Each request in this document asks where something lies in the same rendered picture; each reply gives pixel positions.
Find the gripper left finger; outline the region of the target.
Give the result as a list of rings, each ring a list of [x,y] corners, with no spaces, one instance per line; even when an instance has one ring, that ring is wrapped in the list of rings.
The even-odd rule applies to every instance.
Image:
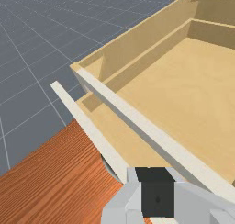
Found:
[[[144,224],[148,216],[142,207],[140,171],[150,172],[152,167],[128,167],[127,182],[105,205],[102,224]]]

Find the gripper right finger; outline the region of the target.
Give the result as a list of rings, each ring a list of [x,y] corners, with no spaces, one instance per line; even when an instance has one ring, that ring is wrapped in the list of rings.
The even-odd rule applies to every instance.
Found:
[[[172,167],[166,170],[173,178],[167,194],[172,217],[155,224],[235,224],[235,203],[187,182]]]

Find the pale cabinet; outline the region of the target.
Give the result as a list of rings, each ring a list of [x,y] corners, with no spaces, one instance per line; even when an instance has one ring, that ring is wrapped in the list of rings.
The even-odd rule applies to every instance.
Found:
[[[72,64],[102,104],[190,182],[235,203],[235,0],[176,0]]]

